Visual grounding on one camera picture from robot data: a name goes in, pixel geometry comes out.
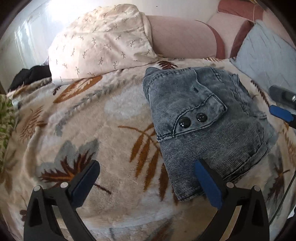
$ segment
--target denim pocket flap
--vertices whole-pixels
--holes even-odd
[[[146,74],[143,89],[159,142],[204,129],[227,111],[225,104],[198,82],[194,69],[147,71],[151,74]]]

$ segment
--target white pillow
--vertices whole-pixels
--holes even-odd
[[[136,6],[98,7],[59,33],[49,48],[52,81],[65,85],[157,61],[150,23]]]

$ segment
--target black cable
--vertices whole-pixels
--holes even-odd
[[[287,190],[286,190],[286,192],[285,192],[283,198],[281,199],[281,203],[279,204],[279,206],[278,206],[276,212],[274,213],[272,219],[271,219],[270,222],[269,222],[269,225],[271,225],[271,223],[272,223],[272,222],[274,221],[274,219],[276,218],[276,215],[278,214],[278,212],[279,212],[281,206],[283,205],[283,202],[284,202],[284,200],[285,200],[285,198],[286,198],[286,196],[287,196],[287,194],[288,194],[288,191],[290,190],[290,188],[291,188],[291,186],[292,186],[292,183],[293,183],[293,181],[294,181],[295,178],[296,178],[296,170],[295,170],[294,175],[293,175],[293,177],[292,177],[292,179],[291,179],[291,181],[290,181],[290,183],[289,183],[289,186],[287,187]]]

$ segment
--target blue gripper pad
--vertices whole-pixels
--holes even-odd
[[[269,107],[269,112],[288,123],[294,120],[293,115],[289,111],[275,105]]]
[[[218,187],[211,174],[202,165],[202,163],[197,160],[195,162],[195,175],[207,195],[211,205],[217,209],[221,209],[223,204],[223,194],[221,189]]]

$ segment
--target light blue cloth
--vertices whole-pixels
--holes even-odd
[[[296,92],[296,50],[260,20],[230,61],[267,92],[272,85]]]

